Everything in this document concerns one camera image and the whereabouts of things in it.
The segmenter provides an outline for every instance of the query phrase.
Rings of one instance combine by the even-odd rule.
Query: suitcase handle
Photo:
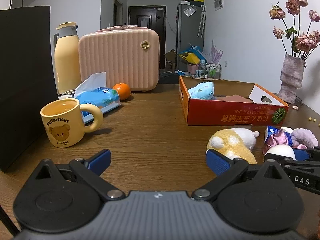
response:
[[[118,30],[132,30],[132,29],[147,29],[147,27],[139,27],[137,25],[122,25],[122,26],[108,27],[106,29],[98,30],[96,32],[99,33],[99,32],[118,31]]]

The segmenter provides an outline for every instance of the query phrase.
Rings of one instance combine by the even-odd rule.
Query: purple decoration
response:
[[[214,64],[219,63],[220,59],[222,58],[222,55],[223,55],[223,51],[219,50],[219,52],[218,52],[218,49],[213,44],[213,40],[212,40],[212,48],[211,48],[211,54],[210,54],[211,61]]]

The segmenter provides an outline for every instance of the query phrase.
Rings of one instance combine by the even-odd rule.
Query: wooden table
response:
[[[75,146],[55,148],[43,135],[9,168],[0,173],[0,204],[15,221],[12,203],[40,160],[68,163],[76,157],[89,158],[101,149],[112,152],[111,166],[102,178],[128,193],[129,190],[187,190],[189,194],[214,178],[205,161],[206,145],[217,131],[228,127],[187,126],[178,96],[178,85],[158,85],[153,91],[133,94],[130,101],[107,113],[102,127]],[[308,128],[320,139],[320,116],[305,105],[289,110],[284,126]],[[309,122],[308,117],[317,122]],[[266,127],[253,150],[258,163]],[[316,232],[320,196],[299,190],[305,203],[298,232],[306,237]],[[11,235],[0,223],[0,239]]]

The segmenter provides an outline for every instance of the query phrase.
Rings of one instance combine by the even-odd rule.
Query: butterbear text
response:
[[[53,122],[69,122],[70,120],[64,119],[64,118],[54,118],[51,119],[49,122],[47,122],[47,126],[49,126]]]

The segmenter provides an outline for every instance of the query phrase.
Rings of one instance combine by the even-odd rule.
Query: cardboard box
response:
[[[174,49],[170,50],[169,52],[167,52],[164,55],[165,55],[165,58],[168,61],[171,61],[171,62],[175,62],[176,61],[177,54],[176,54],[176,51]]]
[[[191,98],[188,89],[201,82],[214,83],[214,96],[218,100]],[[180,76],[180,100],[188,125],[250,124],[252,126],[282,125],[289,106],[283,100],[254,83],[222,79],[199,79]],[[234,95],[246,99],[231,97]]]

